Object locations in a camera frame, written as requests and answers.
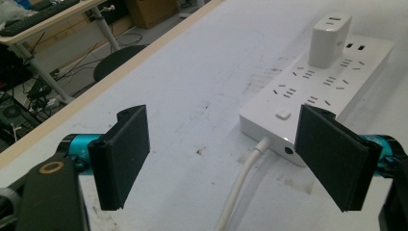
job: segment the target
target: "cable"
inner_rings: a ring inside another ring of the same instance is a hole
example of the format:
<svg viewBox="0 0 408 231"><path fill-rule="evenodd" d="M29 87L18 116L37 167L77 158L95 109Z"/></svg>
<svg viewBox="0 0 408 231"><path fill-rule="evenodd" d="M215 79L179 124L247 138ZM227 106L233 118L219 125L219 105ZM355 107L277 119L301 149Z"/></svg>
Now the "cable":
<svg viewBox="0 0 408 231"><path fill-rule="evenodd" d="M95 43L95 45L91 48L91 50L87 53L87 55L85 55L75 66L73 66L65 75L61 76L60 78L58 78L56 81L60 81L62 80L68 73L70 73L74 68L77 67L78 64L80 64L97 46L98 43Z"/></svg>
<svg viewBox="0 0 408 231"><path fill-rule="evenodd" d="M33 88L33 85L29 85L29 84L27 84L27 82L28 82L28 81L26 81L26 82L24 82L24 83L22 83L22 84L21 84L21 87L23 88L23 93L24 93L24 94L29 93L29 92L30 92L30 90Z"/></svg>
<svg viewBox="0 0 408 231"><path fill-rule="evenodd" d="M81 64L81 65L78 65L78 66L76 66L75 67L75 69L76 68L80 68L80 67L83 67L83 66L86 66L86 65L89 65L89 64L94 64L94 63L97 63L97 62L100 62L100 61L102 61L103 59L98 59L98 60L95 60L95 61L91 61L91 62L88 62L88 63L86 63L86 64Z"/></svg>
<svg viewBox="0 0 408 231"><path fill-rule="evenodd" d="M72 97L76 97L76 96L78 96L80 93L83 93L84 90L88 90L88 89L90 89L91 87L93 87L95 84L96 84L95 82L90 83L90 84L84 86L83 88L81 88L80 90L77 90L77 91L75 91L74 93L72 93L71 96L72 96Z"/></svg>
<svg viewBox="0 0 408 231"><path fill-rule="evenodd" d="M111 35L114 34L114 24L111 24Z"/></svg>
<svg viewBox="0 0 408 231"><path fill-rule="evenodd" d="M18 140L18 138L17 138L17 134L16 134L16 132L15 132L15 131L17 130L17 128L15 128L15 127L14 127L14 124L13 124L13 123L11 123L10 125L11 125L11 126L12 126L12 128L13 128L14 140L15 140L15 141L17 141L17 140Z"/></svg>
<svg viewBox="0 0 408 231"><path fill-rule="evenodd" d="M37 45L39 44L39 42L42 40L42 38L44 37L45 32L42 33L42 35L39 37L39 39L37 40L36 44L34 44L34 46L31 48L30 50L30 54L33 55L34 50L36 49Z"/></svg>
<svg viewBox="0 0 408 231"><path fill-rule="evenodd" d="M235 204L238 199L238 195L240 194L240 191L243 185L243 181L245 180L246 175L251 170L252 166L255 164L258 158L261 157L262 154L269 149L271 144L272 144L272 140L270 138L263 137L262 140L255 146L249 158L246 160L245 164L242 167L240 175L238 175L234 188L232 189L228 197L227 203L224 206L221 217L219 218L219 221L216 227L216 231L225 230L230 220L230 217L232 215L232 212L234 210Z"/></svg>
<svg viewBox="0 0 408 231"><path fill-rule="evenodd" d="M51 114L52 114L52 112L51 112L51 110L49 111L49 113L47 113L45 110L46 110L46 108L47 108L47 104L48 104L48 99L47 99L47 97L45 97L45 95L42 97L43 99L44 99L44 102L41 104L41 106L42 106L42 111L45 113L45 115L46 116L48 116L48 118L49 117L51 117Z"/></svg>
<svg viewBox="0 0 408 231"><path fill-rule="evenodd" d="M69 85L72 82L72 79L75 77L75 75L79 72L81 72L84 69L95 69L95 67L82 67L81 69L77 70L76 72L72 72L71 75L65 76L66 79L69 78L69 80L62 86L63 88Z"/></svg>
<svg viewBox="0 0 408 231"><path fill-rule="evenodd" d="M119 39L121 39L122 37L125 37L125 36L138 36L139 39L136 40L136 41L128 42L128 43L123 43L123 42L119 41ZM117 41L117 43L119 43L119 45L128 47L128 46L137 45L142 39L143 39L143 35L138 34L138 33L133 33L133 34L122 34L122 35L120 35L120 36L118 36L116 38L116 41Z"/></svg>

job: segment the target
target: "power outlet socket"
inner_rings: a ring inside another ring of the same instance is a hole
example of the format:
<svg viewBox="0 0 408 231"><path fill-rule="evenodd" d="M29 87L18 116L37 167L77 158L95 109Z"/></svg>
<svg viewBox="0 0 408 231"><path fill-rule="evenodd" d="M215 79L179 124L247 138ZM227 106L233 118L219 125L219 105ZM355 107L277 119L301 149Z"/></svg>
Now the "power outlet socket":
<svg viewBox="0 0 408 231"><path fill-rule="evenodd" d="M393 46L389 40L348 36L343 53L325 69L309 65L307 51L241 109L242 132L256 141L270 137L271 150L306 166L293 149L300 106L326 109L344 121L383 69Z"/></svg>

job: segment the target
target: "desk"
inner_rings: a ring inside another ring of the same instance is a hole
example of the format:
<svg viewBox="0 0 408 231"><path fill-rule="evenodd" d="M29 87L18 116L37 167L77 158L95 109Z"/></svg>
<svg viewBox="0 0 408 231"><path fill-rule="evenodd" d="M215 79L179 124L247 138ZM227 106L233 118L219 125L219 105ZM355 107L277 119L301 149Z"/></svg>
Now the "desk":
<svg viewBox="0 0 408 231"><path fill-rule="evenodd" d="M151 153L123 210L103 212L82 176L93 231L214 230L256 142L239 110L296 56L330 12L350 33L395 42L389 64L345 125L408 148L408 2L213 0L0 155L0 186L52 155L70 133L104 133L147 105ZM373 178L362 212L341 213L307 167L267 153L248 175L230 230L379 230L390 180Z"/></svg>
<svg viewBox="0 0 408 231"><path fill-rule="evenodd" d="M83 13L89 9L92 10L92 12L95 14L95 16L98 18L102 18L101 12L98 10L97 5L105 2L105 0L85 0L81 1L78 4L70 7L69 9L58 13L50 18L48 18L45 21L42 21L41 23L37 24L36 26L27 29L18 35L14 37L0 37L0 43L8 45L13 52L15 52L18 56L20 56L23 59L26 59L29 61L29 63L38 71L39 75L42 77L42 79L50 85L52 89L56 93L58 93L61 97L62 102L64 103L69 103L73 100L71 96L69 96L53 79L53 77L49 74L48 71L46 71L41 64L38 63L35 57L33 57L30 52L22 45L22 43L29 38L31 38L34 35L37 35L38 33L42 33L44 31L49 30L52 27L58 26L58 23L70 18L73 15L76 15L78 13ZM114 36L112 35L105 19L98 20L98 26L103 33L103 35L108 39L110 42L113 50L118 50L119 46L117 42L115 41Z"/></svg>

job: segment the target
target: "desk leg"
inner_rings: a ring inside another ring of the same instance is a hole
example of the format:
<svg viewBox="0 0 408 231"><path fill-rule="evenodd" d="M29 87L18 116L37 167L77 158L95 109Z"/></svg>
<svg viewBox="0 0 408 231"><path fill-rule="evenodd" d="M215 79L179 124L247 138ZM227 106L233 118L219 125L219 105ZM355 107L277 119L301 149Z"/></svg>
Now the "desk leg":
<svg viewBox="0 0 408 231"><path fill-rule="evenodd" d="M21 44L15 44L13 46L14 49L18 51L24 59L28 60L28 62L38 71L39 76L61 97L61 102L64 104L68 104L74 100L73 97L69 96L60 85L52 78L52 76L44 71L40 64L34 59L34 57L28 52L28 50Z"/></svg>
<svg viewBox="0 0 408 231"><path fill-rule="evenodd" d="M109 43L111 44L111 47L113 48L114 51L120 50L119 45L117 44L117 41L112 35L111 30L109 29L108 23L106 23L105 18L102 16L102 13L99 11L97 7L94 7L91 9L93 14L95 15L96 21L98 23L99 28L101 29L102 33L108 39Z"/></svg>

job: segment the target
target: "cardboard box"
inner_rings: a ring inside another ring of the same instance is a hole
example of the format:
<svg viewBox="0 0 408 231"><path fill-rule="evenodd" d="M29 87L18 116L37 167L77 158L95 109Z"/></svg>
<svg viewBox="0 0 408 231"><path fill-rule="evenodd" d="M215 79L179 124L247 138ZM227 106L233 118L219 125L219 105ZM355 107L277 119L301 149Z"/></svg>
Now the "cardboard box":
<svg viewBox="0 0 408 231"><path fill-rule="evenodd" d="M125 0L126 7L137 27L152 28L178 13L176 0Z"/></svg>

